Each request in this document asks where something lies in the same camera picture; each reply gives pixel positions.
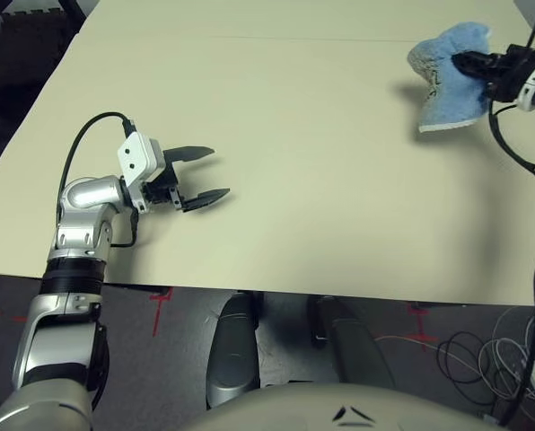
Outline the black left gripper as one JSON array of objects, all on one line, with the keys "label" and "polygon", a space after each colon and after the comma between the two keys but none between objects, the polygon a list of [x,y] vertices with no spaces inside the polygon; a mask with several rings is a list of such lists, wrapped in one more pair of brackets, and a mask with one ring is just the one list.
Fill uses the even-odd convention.
[{"label": "black left gripper", "polygon": [[[145,200],[152,205],[170,204],[175,209],[180,209],[179,181],[172,163],[196,161],[214,152],[212,148],[193,145],[165,150],[164,159],[168,164],[154,180],[145,183],[143,187]],[[187,213],[212,205],[230,191],[230,189],[212,189],[201,192],[194,198],[183,199],[181,211]]]}]

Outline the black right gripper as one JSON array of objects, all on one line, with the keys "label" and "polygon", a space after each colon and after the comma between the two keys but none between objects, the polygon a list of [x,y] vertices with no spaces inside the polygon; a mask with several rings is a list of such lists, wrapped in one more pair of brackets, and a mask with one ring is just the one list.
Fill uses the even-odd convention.
[{"label": "black right gripper", "polygon": [[535,70],[535,48],[511,44],[504,54],[465,51],[452,55],[452,62],[463,75],[488,83],[489,99],[513,102]]}]

